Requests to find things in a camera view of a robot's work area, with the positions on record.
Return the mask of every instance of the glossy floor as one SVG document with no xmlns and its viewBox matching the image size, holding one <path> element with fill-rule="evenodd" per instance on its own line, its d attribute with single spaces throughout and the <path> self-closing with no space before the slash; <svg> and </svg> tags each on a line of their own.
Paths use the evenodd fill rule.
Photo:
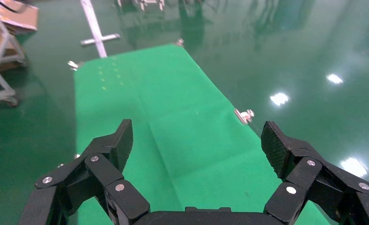
<svg viewBox="0 0 369 225">
<path fill-rule="evenodd" d="M 109 55 L 183 38 L 184 47 L 260 135 L 274 120 L 328 161 L 369 180 L 369 0 L 166 0 L 164 13 L 94 1 Z M 6 73 L 21 105 L 0 104 L 0 224 L 15 224 L 34 181 L 75 153 L 67 62 L 98 57 L 78 0 L 38 1 L 20 37 L 31 66 Z"/>
</svg>

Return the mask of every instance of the metal screw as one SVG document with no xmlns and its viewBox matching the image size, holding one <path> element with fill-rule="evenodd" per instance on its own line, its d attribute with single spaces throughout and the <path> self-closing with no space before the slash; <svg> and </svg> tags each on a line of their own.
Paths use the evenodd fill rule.
<svg viewBox="0 0 369 225">
<path fill-rule="evenodd" d="M 116 191 L 122 191 L 122 190 L 124 190 L 124 188 L 125 188 L 125 186 L 123 184 L 118 184 L 116 186 Z"/>
<path fill-rule="evenodd" d="M 293 187 L 287 187 L 287 191 L 290 193 L 290 194 L 296 194 L 296 189 L 293 188 Z"/>
<path fill-rule="evenodd" d="M 366 183 L 359 183 L 358 184 L 362 189 L 369 190 L 369 185 Z"/>
<path fill-rule="evenodd" d="M 44 184 L 47 184 L 47 183 L 49 183 L 51 181 L 52 181 L 52 177 L 46 177 L 46 178 L 43 179 L 43 183 Z"/>
<path fill-rule="evenodd" d="M 99 157 L 98 156 L 94 156 L 94 157 L 91 158 L 91 161 L 92 162 L 96 162 L 97 160 L 99 160 Z"/>
<path fill-rule="evenodd" d="M 314 161 L 311 161 L 311 160 L 307 160 L 307 164 L 312 165 L 312 166 L 316 165 L 316 163 Z"/>
</svg>

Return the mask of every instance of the black cable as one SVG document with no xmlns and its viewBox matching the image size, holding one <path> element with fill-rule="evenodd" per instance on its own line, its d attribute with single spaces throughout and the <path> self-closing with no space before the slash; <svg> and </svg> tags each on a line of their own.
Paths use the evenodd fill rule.
<svg viewBox="0 0 369 225">
<path fill-rule="evenodd" d="M 27 2 L 25 2 L 25 1 L 19 1 L 19 2 L 20 2 L 20 3 L 22 3 L 22 6 L 21 6 L 18 10 L 14 10 L 14 9 L 12 9 L 12 8 L 8 7 L 6 4 L 2 3 L 1 1 L 0 1 L 0 5 L 1 5 L 2 7 L 4 7 L 4 8 L 6 8 L 7 10 L 9 10 L 9 11 L 13 12 L 13 13 L 18 13 L 18 14 L 20 14 L 20 13 L 23 13 L 23 12 L 27 9 L 27 7 L 28 7 L 29 5 L 28 5 L 28 3 L 27 3 Z"/>
</svg>

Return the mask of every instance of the green fabric sheet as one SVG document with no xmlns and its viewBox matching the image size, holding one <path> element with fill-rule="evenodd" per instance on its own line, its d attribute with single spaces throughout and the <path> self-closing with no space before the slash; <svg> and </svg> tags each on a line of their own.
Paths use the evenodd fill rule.
<svg viewBox="0 0 369 225">
<path fill-rule="evenodd" d="M 281 183 L 260 138 L 235 116 L 182 47 L 165 45 L 85 63 L 75 73 L 77 151 L 132 119 L 124 170 L 151 210 L 231 207 L 262 212 Z M 79 225 L 109 225 L 95 199 Z M 311 202 L 296 224 L 328 224 Z"/>
</svg>

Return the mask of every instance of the white metal frame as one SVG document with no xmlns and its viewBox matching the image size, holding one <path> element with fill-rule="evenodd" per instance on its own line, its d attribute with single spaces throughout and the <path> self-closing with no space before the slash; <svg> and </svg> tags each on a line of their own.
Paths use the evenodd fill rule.
<svg viewBox="0 0 369 225">
<path fill-rule="evenodd" d="M 4 26 L 4 24 L 0 20 L 0 29 L 2 31 L 2 41 L 0 43 L 0 64 L 5 62 L 20 62 L 25 64 L 25 55 L 16 41 L 15 37 L 9 34 L 8 30 Z M 16 51 L 16 55 L 5 56 L 4 53 L 7 45 L 11 43 Z M 0 74 L 0 85 L 3 90 L 0 90 L 0 101 L 7 101 L 12 106 L 16 106 L 18 104 L 18 100 L 15 98 L 15 90 L 11 88 L 11 86 L 4 80 L 4 78 Z"/>
<path fill-rule="evenodd" d="M 161 11 L 164 10 L 165 6 L 165 0 L 132 0 L 132 2 L 134 5 L 140 4 L 140 8 L 142 9 L 142 11 L 145 11 L 145 7 L 147 6 L 147 4 L 158 4 Z M 117 3 L 120 7 L 122 7 L 121 0 L 117 0 Z"/>
</svg>

